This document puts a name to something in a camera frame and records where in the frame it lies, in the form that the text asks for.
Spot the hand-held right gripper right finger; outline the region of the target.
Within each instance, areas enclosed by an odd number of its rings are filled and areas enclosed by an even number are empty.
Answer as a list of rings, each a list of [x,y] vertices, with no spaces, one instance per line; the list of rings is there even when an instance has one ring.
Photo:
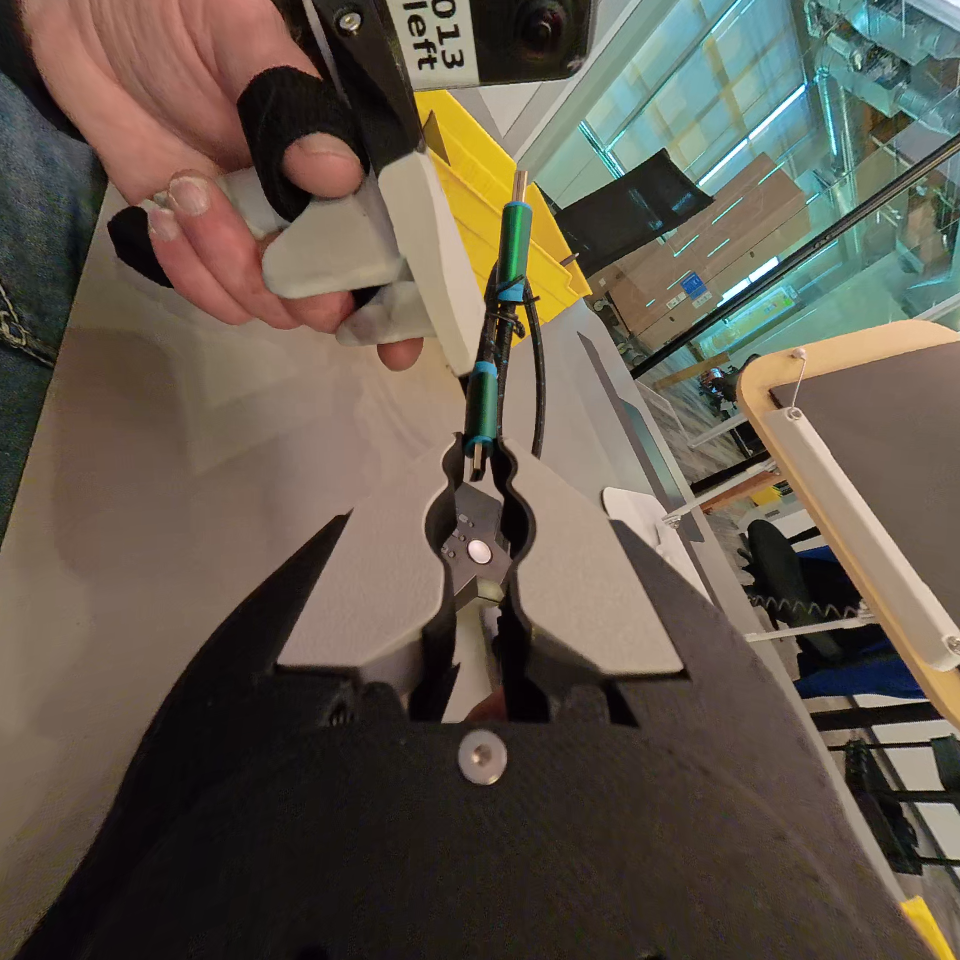
[[[496,654],[507,717],[550,722],[586,688],[685,673],[626,543],[632,533],[540,459],[495,444],[510,570]]]

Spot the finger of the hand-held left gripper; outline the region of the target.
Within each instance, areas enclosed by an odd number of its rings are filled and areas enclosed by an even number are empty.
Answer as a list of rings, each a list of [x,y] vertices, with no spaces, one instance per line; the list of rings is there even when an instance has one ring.
[[[485,303],[434,164],[414,151],[384,167],[378,186],[412,276],[388,294],[388,341],[435,338],[462,378],[474,366]]]

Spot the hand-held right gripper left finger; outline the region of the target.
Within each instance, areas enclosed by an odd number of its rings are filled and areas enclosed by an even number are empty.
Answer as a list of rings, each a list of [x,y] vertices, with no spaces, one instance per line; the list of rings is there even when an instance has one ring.
[[[277,665],[318,669],[409,698],[443,716],[458,666],[456,612],[442,548],[457,522],[462,438],[446,438],[351,511]]]

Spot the yellow plastic bin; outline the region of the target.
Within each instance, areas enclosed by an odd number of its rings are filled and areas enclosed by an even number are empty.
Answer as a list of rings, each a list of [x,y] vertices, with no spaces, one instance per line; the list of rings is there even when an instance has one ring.
[[[450,92],[421,92],[414,98],[421,123],[430,111],[437,115],[451,165],[428,150],[429,157],[484,291],[497,258],[501,213],[512,195],[517,164]],[[538,297],[538,318],[546,324],[592,290],[571,258],[546,196],[534,183],[528,184],[525,201],[533,211],[529,281]]]
[[[930,907],[921,896],[913,896],[902,901],[900,908],[935,958],[956,959]]]

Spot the silver HDMI splitter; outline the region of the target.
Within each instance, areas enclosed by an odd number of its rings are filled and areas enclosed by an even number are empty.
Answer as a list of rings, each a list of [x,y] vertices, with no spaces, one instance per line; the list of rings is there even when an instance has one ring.
[[[504,598],[512,560],[501,530],[502,507],[500,499],[473,484],[464,483],[456,491],[456,525],[441,555],[451,575],[457,613],[474,601],[498,605]]]

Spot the person's left hand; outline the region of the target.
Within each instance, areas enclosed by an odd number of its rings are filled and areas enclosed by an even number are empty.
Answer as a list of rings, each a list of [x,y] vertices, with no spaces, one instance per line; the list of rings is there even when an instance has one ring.
[[[256,239],[217,178],[253,166],[237,104],[270,74],[267,105],[284,119],[319,109],[322,124],[279,154],[280,179],[323,199],[353,194],[364,167],[334,135],[325,77],[275,2],[12,2],[31,79],[92,148],[131,206],[148,212],[149,245],[174,291],[231,326],[333,334],[354,296],[283,298],[262,275]]]

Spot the blue office chair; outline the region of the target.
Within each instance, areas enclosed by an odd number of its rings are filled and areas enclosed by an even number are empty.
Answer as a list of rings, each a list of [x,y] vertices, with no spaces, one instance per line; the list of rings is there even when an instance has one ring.
[[[804,550],[797,557],[809,597],[822,610],[815,618],[845,618],[846,609],[859,608],[861,595],[830,547]],[[827,612],[828,606],[835,607],[838,616]],[[795,687],[802,699],[862,694],[904,700],[927,698],[879,625],[833,631],[830,636],[844,655],[840,662],[828,662],[811,639],[797,638],[799,677]]]

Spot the large cardboard box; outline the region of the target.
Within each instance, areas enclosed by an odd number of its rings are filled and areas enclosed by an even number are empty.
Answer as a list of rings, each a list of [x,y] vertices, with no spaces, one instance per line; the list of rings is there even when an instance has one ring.
[[[647,352],[761,278],[809,235],[806,194],[766,153],[709,191],[709,207],[590,279],[590,307]]]

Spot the wooden-edged black board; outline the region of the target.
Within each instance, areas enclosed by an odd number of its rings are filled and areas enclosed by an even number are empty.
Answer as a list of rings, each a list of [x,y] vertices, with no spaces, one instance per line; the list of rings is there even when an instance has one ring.
[[[740,410],[958,728],[958,334],[906,319],[751,362]]]

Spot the black power strip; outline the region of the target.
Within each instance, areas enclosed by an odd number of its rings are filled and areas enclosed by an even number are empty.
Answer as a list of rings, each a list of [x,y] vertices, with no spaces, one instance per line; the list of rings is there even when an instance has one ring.
[[[891,869],[919,877],[924,865],[916,829],[902,804],[892,798],[890,785],[866,742],[851,739],[844,746],[844,780],[870,832]]]

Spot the person's jeans leg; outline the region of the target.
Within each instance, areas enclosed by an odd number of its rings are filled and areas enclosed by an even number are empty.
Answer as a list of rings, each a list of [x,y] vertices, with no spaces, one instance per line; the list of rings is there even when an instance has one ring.
[[[90,146],[1,79],[1,534],[53,378],[107,186]]]

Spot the black pole stand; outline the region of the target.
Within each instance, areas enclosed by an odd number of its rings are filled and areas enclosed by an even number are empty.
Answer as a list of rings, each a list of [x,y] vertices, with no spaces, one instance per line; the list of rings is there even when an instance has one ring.
[[[641,380],[645,375],[654,371],[668,358],[678,354],[692,341],[709,332],[716,325],[725,322],[738,313],[745,306],[765,294],[792,271],[804,266],[811,259],[818,257],[829,246],[849,233],[855,226],[878,212],[889,201],[915,186],[943,163],[949,161],[959,152],[959,134],[946,140],[935,150],[930,151],[921,161],[914,164],[909,170],[896,176],[889,183],[875,191],[870,197],[858,204],[836,222],[825,228],[812,239],[798,247],[774,268],[766,271],[758,280],[750,284],[735,296],[718,305],[702,319],[693,323],[683,333],[666,342],[650,356],[642,360],[630,373],[633,381]]]

